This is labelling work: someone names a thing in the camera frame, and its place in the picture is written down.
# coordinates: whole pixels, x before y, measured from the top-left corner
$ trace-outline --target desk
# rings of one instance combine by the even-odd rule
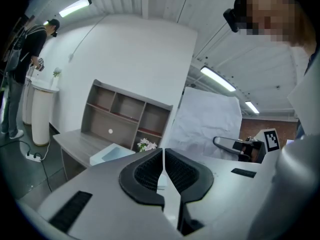
[[[35,89],[31,114],[32,139],[37,146],[45,146],[50,141],[49,117],[52,98],[59,89],[44,81],[32,81],[31,84]]]
[[[107,139],[92,132],[81,132],[80,129],[60,133],[53,138],[61,147],[64,173],[68,181],[91,167],[90,157],[112,144]]]

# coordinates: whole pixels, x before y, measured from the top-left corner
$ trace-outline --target flower bouquet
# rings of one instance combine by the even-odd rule
[[[158,146],[156,143],[151,143],[147,138],[141,139],[137,145],[139,148],[139,152],[155,150]]]

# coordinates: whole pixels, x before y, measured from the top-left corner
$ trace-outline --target white sheet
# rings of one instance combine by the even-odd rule
[[[168,148],[195,155],[238,160],[238,156],[217,148],[215,136],[238,139],[242,115],[236,97],[185,88],[170,132]]]

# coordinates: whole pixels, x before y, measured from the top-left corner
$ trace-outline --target curved white wall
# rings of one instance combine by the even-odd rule
[[[58,31],[48,40],[40,57],[49,81],[62,68],[50,122],[66,132],[81,127],[85,103],[94,79],[173,105],[164,136],[168,135],[188,74],[197,33],[160,19],[134,15],[109,15],[84,39],[101,18],[93,18]]]

